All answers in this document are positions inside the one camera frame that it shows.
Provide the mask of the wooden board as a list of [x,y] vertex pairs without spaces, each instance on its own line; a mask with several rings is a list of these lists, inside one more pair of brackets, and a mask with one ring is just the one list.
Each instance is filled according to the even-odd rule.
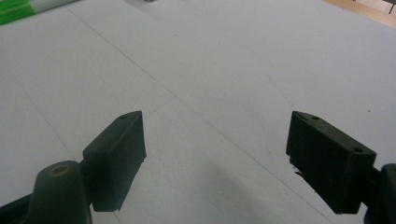
[[366,5],[357,3],[353,0],[323,0],[326,3],[338,6],[356,14],[359,14],[372,21],[377,21],[389,27],[396,29],[396,16],[392,16],[386,12],[368,7]]

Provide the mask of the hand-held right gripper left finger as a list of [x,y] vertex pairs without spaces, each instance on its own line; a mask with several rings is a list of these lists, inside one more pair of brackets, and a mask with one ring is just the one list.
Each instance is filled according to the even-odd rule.
[[95,212],[120,210],[147,157],[141,111],[117,117],[83,150],[82,173]]

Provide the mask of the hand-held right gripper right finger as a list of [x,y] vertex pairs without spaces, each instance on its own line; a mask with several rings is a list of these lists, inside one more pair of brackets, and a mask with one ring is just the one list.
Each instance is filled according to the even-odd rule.
[[362,181],[374,166],[374,151],[324,119],[294,111],[286,154],[334,213],[359,211]]

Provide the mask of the green and white marker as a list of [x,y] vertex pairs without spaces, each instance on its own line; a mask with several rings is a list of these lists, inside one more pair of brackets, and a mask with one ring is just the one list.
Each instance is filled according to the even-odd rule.
[[0,25],[76,2],[77,0],[0,0]]

